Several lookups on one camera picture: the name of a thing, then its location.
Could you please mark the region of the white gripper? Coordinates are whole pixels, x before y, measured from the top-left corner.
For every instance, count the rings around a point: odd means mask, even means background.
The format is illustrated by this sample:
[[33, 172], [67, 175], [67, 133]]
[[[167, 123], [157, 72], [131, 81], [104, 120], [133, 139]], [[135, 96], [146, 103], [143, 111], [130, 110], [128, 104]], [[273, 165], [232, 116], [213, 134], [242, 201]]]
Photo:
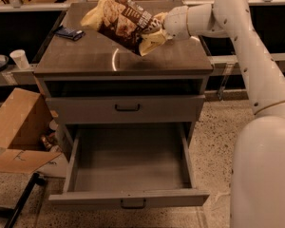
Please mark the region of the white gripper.
[[163, 26], [174, 40], [185, 40], [190, 37], [187, 28], [187, 6], [175, 7], [165, 16]]

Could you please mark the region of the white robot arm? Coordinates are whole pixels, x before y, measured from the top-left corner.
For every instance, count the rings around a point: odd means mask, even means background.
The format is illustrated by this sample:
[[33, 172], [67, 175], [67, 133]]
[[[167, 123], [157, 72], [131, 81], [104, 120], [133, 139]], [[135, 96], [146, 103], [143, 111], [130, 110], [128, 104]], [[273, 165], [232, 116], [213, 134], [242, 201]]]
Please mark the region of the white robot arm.
[[231, 39], [255, 118], [234, 148], [230, 228], [285, 228], [285, 77], [254, 29], [247, 0], [175, 7], [163, 26], [174, 39]]

